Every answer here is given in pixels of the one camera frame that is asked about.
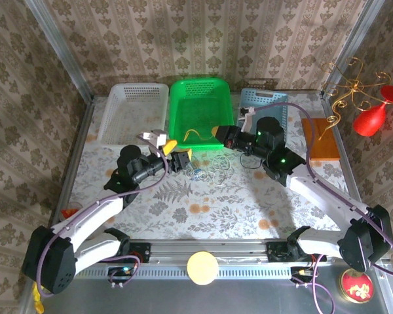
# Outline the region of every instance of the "patterned wallpaper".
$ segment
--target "patterned wallpaper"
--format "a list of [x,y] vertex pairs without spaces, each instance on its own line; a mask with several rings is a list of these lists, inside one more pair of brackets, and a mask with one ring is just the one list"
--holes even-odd
[[[386,71],[392,75],[393,84],[393,0],[382,7],[356,57],[365,61],[365,82],[375,82],[374,72]],[[373,95],[381,97],[378,90]],[[342,111],[345,122],[339,129],[363,200],[386,207],[393,227],[393,105],[386,113],[386,123],[373,137],[361,137],[352,129],[358,115],[352,107]]]
[[27,6],[0,0],[0,313],[16,313],[29,237],[56,206],[83,112]]
[[94,94],[223,77],[232,90],[319,89],[364,0],[45,0]]

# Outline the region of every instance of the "floral table mat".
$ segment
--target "floral table mat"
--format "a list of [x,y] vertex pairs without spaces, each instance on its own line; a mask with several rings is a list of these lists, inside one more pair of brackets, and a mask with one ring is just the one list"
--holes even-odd
[[[69,208],[83,208],[102,190],[117,167],[119,152],[96,141],[106,97],[94,100],[95,110],[84,144]],[[240,96],[233,95],[236,116]],[[313,117],[324,117],[319,94],[293,94]],[[297,109],[288,108],[287,146],[305,157],[306,143]],[[264,239],[286,237],[303,225],[333,230],[335,223],[304,197],[268,178],[254,157],[223,149],[194,152],[193,165],[211,173],[206,181],[173,173],[158,187],[140,194],[104,227],[115,227],[134,239]],[[347,192],[339,162],[313,162],[315,170]],[[153,184],[161,174],[148,178]]]

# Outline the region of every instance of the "red vase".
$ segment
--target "red vase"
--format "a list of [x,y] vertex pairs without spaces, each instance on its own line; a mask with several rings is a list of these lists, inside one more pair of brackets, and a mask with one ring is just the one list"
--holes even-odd
[[352,123],[354,130],[362,136],[373,136],[386,120],[386,103],[363,111]]

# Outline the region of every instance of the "wooden block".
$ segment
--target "wooden block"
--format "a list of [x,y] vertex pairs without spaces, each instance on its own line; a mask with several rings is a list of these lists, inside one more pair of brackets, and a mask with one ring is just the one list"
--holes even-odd
[[[309,120],[306,118],[301,119],[303,124],[304,134],[306,136],[306,142],[309,143],[312,138],[312,132],[310,128]],[[323,138],[319,141],[319,137],[329,125],[329,122],[325,118],[315,118],[313,119],[314,131],[316,133],[316,138],[314,140],[313,149],[310,154],[311,160],[317,161],[333,161],[340,160],[338,147],[333,136],[333,131],[330,129],[326,131]]]

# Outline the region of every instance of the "yellow cable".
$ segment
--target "yellow cable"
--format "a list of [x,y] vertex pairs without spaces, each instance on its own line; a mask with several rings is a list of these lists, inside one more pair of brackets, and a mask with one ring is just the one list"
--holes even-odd
[[199,134],[198,131],[196,131],[196,130],[194,130],[194,129],[189,129],[189,130],[187,130],[187,132],[186,132],[186,134],[185,134],[185,137],[183,138],[183,141],[184,141],[184,142],[187,140],[187,138],[188,138],[188,136],[189,136],[189,134],[190,134],[191,132],[196,133],[196,134],[199,136],[199,138],[202,139],[203,141],[207,141],[207,140],[209,140],[209,139],[211,139],[211,138],[213,137],[213,136],[211,135],[211,137],[209,137],[209,138],[203,138],[203,137]]

